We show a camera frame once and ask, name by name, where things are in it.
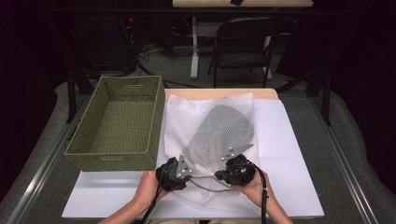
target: dark background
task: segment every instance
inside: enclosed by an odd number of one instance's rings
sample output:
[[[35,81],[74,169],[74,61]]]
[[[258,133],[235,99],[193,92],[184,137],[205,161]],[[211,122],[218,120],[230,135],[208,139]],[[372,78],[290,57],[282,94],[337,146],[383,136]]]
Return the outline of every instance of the dark background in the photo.
[[[167,1],[155,2],[161,7],[169,7]],[[314,2],[314,7],[318,8],[346,6],[341,1]],[[154,2],[150,3],[140,4],[143,4],[141,7],[153,7]],[[81,17],[68,18],[75,26],[67,27],[59,18],[39,13],[41,6],[34,1],[2,1],[0,4],[2,200],[47,124],[56,104],[54,90],[66,82],[69,69],[75,64],[93,70],[97,66],[101,69],[124,69],[129,66],[130,49],[123,42],[123,33],[117,32],[120,27],[114,20],[96,18],[87,24],[88,21]],[[396,161],[396,97],[393,87],[396,81],[396,21],[391,16],[394,9],[390,1],[375,2],[363,9],[360,25],[332,70],[332,90],[345,100],[359,125],[367,147],[368,162],[381,181],[396,193],[396,166],[393,165]],[[144,25],[145,32],[153,40],[170,47],[169,24],[170,18],[153,18]],[[297,77],[317,67],[331,49],[341,24],[338,20],[299,20],[277,72]],[[101,39],[103,34],[95,33],[89,37],[90,32],[87,33],[84,25],[114,31],[110,32],[114,35],[105,36],[119,38],[119,45],[113,48],[104,45],[106,39]],[[158,33],[167,35],[158,39]],[[94,43],[90,48],[79,45],[89,43],[90,38],[92,41],[96,38],[97,46],[102,48],[96,48]],[[119,57],[99,56],[114,50],[121,52]]]

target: table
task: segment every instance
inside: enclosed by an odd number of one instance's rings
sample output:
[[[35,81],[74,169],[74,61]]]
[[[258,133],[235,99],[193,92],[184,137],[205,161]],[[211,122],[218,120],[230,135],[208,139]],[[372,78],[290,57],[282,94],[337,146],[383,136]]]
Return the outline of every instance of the table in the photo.
[[[229,0],[173,0],[173,7],[236,7]],[[311,0],[245,0],[240,7],[312,7]],[[192,61],[191,79],[198,78],[198,35],[215,36],[221,23],[219,22],[197,22],[196,17],[192,17]],[[269,44],[269,38],[265,40],[265,46]],[[268,73],[268,80],[272,78],[271,70]]]
[[[207,100],[247,92],[254,94],[254,127],[258,136],[257,146],[261,168],[271,177],[271,183],[279,202],[291,217],[324,216],[288,115],[274,90],[166,89],[165,98],[168,99],[169,95],[174,94],[190,100]],[[157,167],[167,161],[163,150],[163,126]],[[64,209],[63,217],[102,218],[111,215],[134,196],[141,173],[81,172]],[[239,217],[257,218],[258,215],[253,212],[240,214],[207,209],[170,194],[157,203],[149,218]]]

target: hand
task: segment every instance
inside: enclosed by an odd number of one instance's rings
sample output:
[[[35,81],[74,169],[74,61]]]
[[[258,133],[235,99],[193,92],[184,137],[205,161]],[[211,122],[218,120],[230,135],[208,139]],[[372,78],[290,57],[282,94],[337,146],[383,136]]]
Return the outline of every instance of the hand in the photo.
[[[268,174],[262,171],[265,176],[266,186],[267,186],[267,205],[266,213],[276,224],[290,224],[293,223],[288,217],[286,212],[280,206],[276,199],[274,191],[271,187]],[[254,174],[253,179],[245,186],[231,186],[233,189],[241,191],[246,194],[247,197],[255,203],[257,206],[262,206],[262,179],[258,171]]]
[[[141,213],[149,208],[151,202],[154,200],[157,187],[158,181],[155,177],[155,171],[144,172],[142,177],[140,177],[139,186],[137,187],[132,200],[125,204],[119,211],[102,220],[100,223],[131,223]],[[157,202],[167,193],[167,191],[163,190],[157,198]]]

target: person's left hand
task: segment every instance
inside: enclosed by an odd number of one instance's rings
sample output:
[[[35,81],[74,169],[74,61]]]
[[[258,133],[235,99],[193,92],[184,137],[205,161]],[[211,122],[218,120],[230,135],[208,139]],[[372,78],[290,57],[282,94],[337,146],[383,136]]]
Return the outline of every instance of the person's left hand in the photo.
[[[148,208],[154,199],[155,193],[157,191],[158,181],[155,177],[155,171],[146,171],[142,174],[140,178],[139,186],[137,187],[136,194],[134,195],[134,200],[140,206]],[[169,192],[163,190],[157,199],[157,202],[163,198]]]

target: wooden desk top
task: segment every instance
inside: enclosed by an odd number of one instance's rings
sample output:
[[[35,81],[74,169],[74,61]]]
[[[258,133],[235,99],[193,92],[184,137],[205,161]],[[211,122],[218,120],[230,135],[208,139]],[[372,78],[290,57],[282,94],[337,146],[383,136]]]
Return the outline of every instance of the wooden desk top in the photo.
[[[249,92],[253,92],[254,99],[279,99],[274,89],[165,89],[165,100],[171,94],[188,100],[213,100]]]
[[[236,7],[230,0],[173,0],[173,7]],[[240,7],[312,7],[312,0],[245,0]]]

